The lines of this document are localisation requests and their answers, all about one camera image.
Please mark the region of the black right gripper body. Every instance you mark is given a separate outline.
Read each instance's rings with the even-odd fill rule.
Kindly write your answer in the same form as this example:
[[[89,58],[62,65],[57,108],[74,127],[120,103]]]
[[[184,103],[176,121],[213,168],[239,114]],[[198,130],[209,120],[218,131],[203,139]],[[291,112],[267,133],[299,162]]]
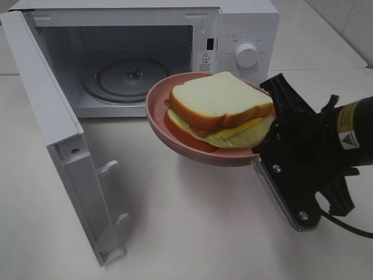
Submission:
[[[266,167],[277,164],[286,175],[279,182],[290,181],[305,191],[320,192],[329,202],[329,214],[346,216],[354,208],[346,176],[359,174],[344,159],[333,140],[332,125],[318,115],[297,115],[275,119],[262,143],[254,147]]]

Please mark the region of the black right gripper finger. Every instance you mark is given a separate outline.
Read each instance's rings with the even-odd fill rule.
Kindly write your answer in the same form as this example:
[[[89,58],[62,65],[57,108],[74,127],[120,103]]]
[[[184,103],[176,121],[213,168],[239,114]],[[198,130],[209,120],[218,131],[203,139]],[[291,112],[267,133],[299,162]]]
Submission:
[[[309,104],[288,83],[282,73],[262,82],[259,87],[266,91],[272,98],[277,119],[288,119],[301,114],[307,116],[316,114]]]

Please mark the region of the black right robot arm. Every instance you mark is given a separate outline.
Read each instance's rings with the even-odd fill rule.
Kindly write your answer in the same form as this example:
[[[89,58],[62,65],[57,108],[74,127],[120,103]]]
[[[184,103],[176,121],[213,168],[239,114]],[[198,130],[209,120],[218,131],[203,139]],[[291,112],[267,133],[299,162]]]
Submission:
[[[320,112],[290,86],[282,74],[261,84],[275,107],[275,120],[259,154],[287,210],[311,215],[319,209],[316,193],[329,213],[346,216],[353,208],[347,176],[372,164],[372,98],[338,106],[332,95]]]

